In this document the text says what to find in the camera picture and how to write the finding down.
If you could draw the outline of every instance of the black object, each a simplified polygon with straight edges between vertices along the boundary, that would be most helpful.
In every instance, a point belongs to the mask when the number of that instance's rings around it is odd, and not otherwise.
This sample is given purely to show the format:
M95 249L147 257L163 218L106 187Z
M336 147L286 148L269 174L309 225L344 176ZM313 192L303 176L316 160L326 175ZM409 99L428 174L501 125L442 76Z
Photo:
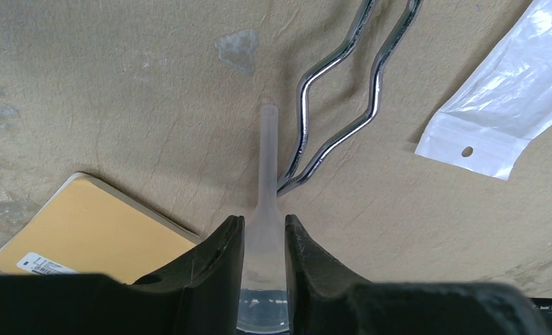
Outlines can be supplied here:
M230 216L133 285L102 274L0 276L0 334L243 334L243 238L243 218ZM286 244L293 335L550 334L541 314L552 329L552 299L534 299L535 308L507 285L372 283L296 216L286 217Z
M235 334L242 216L133 285L102 274L0 276L0 334Z

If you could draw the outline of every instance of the plastic packaging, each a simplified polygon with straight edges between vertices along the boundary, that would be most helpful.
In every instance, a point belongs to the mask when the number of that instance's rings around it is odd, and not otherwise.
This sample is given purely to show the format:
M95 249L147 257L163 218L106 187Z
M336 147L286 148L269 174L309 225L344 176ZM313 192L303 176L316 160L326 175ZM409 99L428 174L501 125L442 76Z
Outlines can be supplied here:
M284 216L278 209L278 108L261 108L258 204L245 227L237 328L271 334L288 330Z
M552 125L552 0L534 0L434 114L416 154L507 180Z

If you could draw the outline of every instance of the barcode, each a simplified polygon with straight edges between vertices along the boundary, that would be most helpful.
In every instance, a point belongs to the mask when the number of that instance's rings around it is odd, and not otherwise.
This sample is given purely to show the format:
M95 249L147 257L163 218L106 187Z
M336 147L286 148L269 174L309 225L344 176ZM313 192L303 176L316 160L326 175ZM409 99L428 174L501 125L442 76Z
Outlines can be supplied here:
M61 274L60 271L48 269L47 267L40 267L39 265L34 267L31 272L36 274Z

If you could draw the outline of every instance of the translucent plastic tube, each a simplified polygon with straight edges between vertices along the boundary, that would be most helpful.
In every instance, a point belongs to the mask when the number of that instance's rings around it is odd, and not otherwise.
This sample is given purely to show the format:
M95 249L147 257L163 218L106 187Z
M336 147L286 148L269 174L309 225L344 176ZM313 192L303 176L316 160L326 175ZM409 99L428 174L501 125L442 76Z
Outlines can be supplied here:
M289 329L284 216L278 209L278 108L261 108L258 204L245 227L237 328L271 334Z

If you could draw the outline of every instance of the hole in plastic bag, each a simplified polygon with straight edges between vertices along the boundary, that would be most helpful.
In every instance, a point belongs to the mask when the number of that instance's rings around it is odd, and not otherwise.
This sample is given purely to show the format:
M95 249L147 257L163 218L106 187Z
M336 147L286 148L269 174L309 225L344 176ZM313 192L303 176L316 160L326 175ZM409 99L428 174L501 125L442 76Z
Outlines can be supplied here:
M462 157L465 157L465 158L467 158L467 157L469 157L469 156L471 156L471 155L473 155L473 148L472 148L472 147L466 147L466 148L463 150L463 152L461 152L461 156L462 156Z

